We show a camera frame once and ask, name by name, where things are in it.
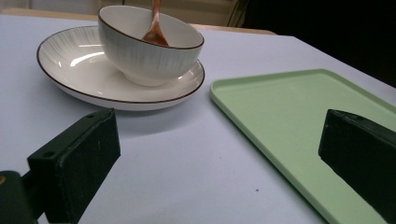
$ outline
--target spoon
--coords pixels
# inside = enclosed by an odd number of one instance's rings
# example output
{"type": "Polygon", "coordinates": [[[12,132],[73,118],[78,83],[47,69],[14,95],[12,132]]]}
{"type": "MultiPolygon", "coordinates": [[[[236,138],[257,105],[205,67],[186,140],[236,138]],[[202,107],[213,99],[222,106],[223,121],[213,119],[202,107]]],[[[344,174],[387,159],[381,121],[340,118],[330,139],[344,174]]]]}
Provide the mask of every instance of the spoon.
{"type": "Polygon", "coordinates": [[[152,22],[148,32],[143,36],[143,40],[152,44],[169,46],[160,28],[160,2],[152,0],[152,22]]]}

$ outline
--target white table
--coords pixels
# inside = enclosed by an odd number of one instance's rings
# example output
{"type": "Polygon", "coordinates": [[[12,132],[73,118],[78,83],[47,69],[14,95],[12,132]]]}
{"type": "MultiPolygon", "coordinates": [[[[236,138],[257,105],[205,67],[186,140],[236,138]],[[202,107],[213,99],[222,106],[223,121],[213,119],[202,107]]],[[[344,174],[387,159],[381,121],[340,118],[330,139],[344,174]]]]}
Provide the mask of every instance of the white table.
{"type": "MultiPolygon", "coordinates": [[[[25,174],[30,154],[102,109],[58,89],[35,58],[49,35],[95,24],[0,15],[0,170],[25,174]]],[[[396,105],[396,89],[295,37],[202,34],[206,77],[198,92],[163,110],[117,111],[121,157],[80,223],[325,222],[214,105],[216,79],[325,68],[396,105]]]]}

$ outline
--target green tray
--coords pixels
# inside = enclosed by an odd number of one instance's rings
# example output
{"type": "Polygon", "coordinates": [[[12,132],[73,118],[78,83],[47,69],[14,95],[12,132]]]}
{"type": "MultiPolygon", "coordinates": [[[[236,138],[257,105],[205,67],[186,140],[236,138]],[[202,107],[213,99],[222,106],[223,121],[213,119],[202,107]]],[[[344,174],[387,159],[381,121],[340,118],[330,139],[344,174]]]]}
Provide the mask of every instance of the green tray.
{"type": "Polygon", "coordinates": [[[214,81],[211,97],[331,223],[385,220],[318,155],[329,108],[396,132],[396,107],[323,69],[214,81]]]}

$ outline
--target ceramic bowl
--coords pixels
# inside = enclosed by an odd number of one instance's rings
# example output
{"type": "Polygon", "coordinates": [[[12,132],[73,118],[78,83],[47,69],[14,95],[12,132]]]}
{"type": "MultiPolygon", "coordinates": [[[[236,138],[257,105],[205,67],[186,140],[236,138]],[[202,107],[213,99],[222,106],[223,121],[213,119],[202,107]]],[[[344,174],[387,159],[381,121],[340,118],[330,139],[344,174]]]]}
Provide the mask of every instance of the ceramic bowl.
{"type": "Polygon", "coordinates": [[[107,58],[132,82],[160,86],[194,66],[205,42],[191,25],[161,14],[169,47],[142,40],[151,25],[151,10],[109,6],[99,11],[98,29],[107,58]]]}

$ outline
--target white plate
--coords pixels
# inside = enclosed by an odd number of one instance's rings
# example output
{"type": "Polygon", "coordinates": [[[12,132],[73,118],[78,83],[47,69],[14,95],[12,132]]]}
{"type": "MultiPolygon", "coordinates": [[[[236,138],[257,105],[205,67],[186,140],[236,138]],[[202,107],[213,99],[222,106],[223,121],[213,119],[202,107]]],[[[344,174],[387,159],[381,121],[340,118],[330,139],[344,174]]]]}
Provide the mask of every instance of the white plate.
{"type": "Polygon", "coordinates": [[[205,79],[205,70],[197,61],[189,72],[160,87],[134,84],[108,61],[96,26],[72,28],[48,37],[38,47],[37,60],[63,91],[119,110],[154,110],[179,104],[205,79]]]}

